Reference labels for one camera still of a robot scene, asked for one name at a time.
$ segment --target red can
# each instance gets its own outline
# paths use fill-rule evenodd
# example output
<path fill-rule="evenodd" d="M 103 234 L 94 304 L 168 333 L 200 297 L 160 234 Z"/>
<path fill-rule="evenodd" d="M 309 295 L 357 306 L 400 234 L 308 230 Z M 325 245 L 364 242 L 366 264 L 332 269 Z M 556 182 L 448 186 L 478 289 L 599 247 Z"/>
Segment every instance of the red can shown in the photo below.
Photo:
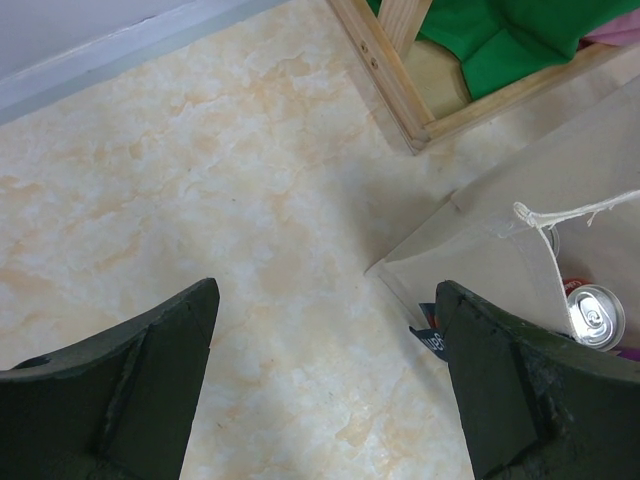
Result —
<path fill-rule="evenodd" d="M 584 287 L 585 285 L 591 285 L 592 283 L 593 282 L 585 280 L 584 278 L 567 278 L 566 280 L 562 280 L 562 284 L 564 285 L 564 293 L 567 297 L 576 288 Z"/>

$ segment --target wooden frame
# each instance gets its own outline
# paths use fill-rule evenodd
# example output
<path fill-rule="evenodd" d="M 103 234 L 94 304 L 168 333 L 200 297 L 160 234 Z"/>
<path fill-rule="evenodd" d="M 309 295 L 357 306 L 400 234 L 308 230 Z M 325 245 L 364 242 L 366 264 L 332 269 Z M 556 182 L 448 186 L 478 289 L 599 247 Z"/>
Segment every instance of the wooden frame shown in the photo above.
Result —
<path fill-rule="evenodd" d="M 486 121 L 624 51 L 608 45 L 592 45 L 579 51 L 565 65 L 533 73 L 453 113 L 436 118 L 402 60 L 411 48 L 432 0 L 383 0 L 378 18 L 366 0 L 328 1 L 414 153 L 430 142 Z"/>

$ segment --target baseboard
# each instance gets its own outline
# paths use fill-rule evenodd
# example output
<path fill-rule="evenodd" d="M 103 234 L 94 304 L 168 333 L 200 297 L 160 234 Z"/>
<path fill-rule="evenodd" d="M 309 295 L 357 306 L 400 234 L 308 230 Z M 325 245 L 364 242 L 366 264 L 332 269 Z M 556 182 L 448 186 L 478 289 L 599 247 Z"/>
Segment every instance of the baseboard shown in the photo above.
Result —
<path fill-rule="evenodd" d="M 196 0 L 0 80 L 0 124 L 286 0 Z"/>

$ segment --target can lid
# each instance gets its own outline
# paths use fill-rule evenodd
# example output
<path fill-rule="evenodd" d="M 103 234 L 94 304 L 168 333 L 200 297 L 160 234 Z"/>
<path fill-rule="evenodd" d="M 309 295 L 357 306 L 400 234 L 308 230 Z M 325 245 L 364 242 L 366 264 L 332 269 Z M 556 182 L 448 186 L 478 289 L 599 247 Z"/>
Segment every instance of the can lid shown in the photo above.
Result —
<path fill-rule="evenodd" d="M 622 339 L 624 310 L 610 290 L 584 285 L 569 294 L 567 303 L 578 343 L 609 350 Z"/>

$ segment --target wooden post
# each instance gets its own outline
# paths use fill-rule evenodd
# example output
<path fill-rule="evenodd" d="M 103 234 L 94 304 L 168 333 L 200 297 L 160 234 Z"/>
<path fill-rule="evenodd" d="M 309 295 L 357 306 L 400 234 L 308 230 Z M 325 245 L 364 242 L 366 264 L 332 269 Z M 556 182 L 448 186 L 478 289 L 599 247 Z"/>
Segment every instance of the wooden post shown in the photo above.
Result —
<path fill-rule="evenodd" d="M 382 0 L 378 21 L 403 58 L 416 39 L 433 0 Z"/>

